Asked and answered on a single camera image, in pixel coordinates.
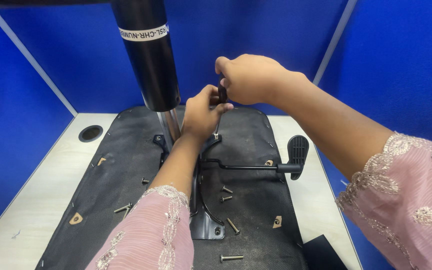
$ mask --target desk surface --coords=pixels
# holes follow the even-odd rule
[[[80,113],[61,135],[13,202],[0,217],[0,270],[33,270],[39,262],[63,212],[83,177],[103,136],[82,143],[78,135],[87,126],[100,125],[105,135],[117,114]],[[288,116],[268,116],[281,159],[288,161],[286,145],[304,135]],[[331,186],[312,141],[297,181],[288,180],[303,242],[325,235],[349,270],[361,269],[351,238],[336,206]]]

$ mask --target mounting hole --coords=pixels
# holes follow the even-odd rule
[[[103,128],[99,125],[88,126],[79,133],[79,140],[83,143],[89,143],[98,139],[103,134]]]

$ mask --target silver bolt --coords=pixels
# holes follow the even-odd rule
[[[123,206],[123,207],[121,207],[121,208],[118,208],[118,209],[114,210],[114,212],[115,212],[115,213],[118,213],[118,212],[121,212],[121,211],[125,210],[126,208],[131,209],[132,207],[133,207],[133,204],[132,204],[132,203],[129,203],[129,204],[126,205],[126,206]]]
[[[221,191],[225,191],[227,193],[233,193],[231,190],[226,188],[226,185],[223,186],[223,188],[221,189]]]
[[[221,202],[227,201],[227,200],[231,200],[233,199],[233,196],[229,196],[229,197],[223,197],[221,196],[221,198],[219,199]]]
[[[128,212],[129,212],[129,209],[131,209],[131,208],[126,208],[126,212],[124,213],[124,217],[123,217],[123,220],[126,218],[126,216],[128,215]]]
[[[223,263],[223,261],[227,261],[227,260],[242,260],[244,258],[244,256],[223,256],[223,254],[221,254],[221,256],[219,257],[219,261],[221,263]]]
[[[237,235],[239,235],[240,233],[241,233],[241,231],[240,230],[238,230],[237,228],[236,228],[236,226],[234,226],[234,224],[233,224],[233,222],[231,221],[231,219],[230,218],[226,218],[226,220],[227,220],[227,222],[231,225],[231,227],[233,227],[233,230],[234,230],[234,232],[235,232],[235,236],[237,236]]]

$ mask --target black fabric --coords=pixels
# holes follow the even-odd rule
[[[324,234],[303,245],[309,270],[348,270]]]
[[[180,123],[183,114],[184,107],[179,106]],[[113,211],[129,202],[135,204],[147,188],[141,179],[157,174],[162,150],[153,143],[153,136],[161,134],[161,129],[154,112],[146,107],[127,109],[105,132],[36,269],[84,269],[122,220],[124,212]],[[271,125],[258,110],[240,107],[226,113],[219,133],[223,142],[213,146],[206,158],[221,159],[226,165],[281,162]],[[97,166],[101,158],[106,160]],[[194,269],[308,269],[284,175],[222,170],[210,163],[203,165],[202,173],[202,196],[210,211],[225,221],[225,238],[194,240]],[[221,203],[219,198],[228,195],[221,192],[223,185],[234,193],[232,200]],[[76,212],[83,220],[71,225]],[[273,229],[276,216],[282,216],[282,226]],[[241,230],[240,235],[234,235],[226,218]],[[243,255],[244,259],[221,264],[220,254]]]

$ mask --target pink embroidered sleeve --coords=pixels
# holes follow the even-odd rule
[[[336,199],[398,270],[432,270],[432,142],[399,133]]]
[[[194,247],[188,207],[188,197],[174,187],[147,190],[86,269],[192,269]]]

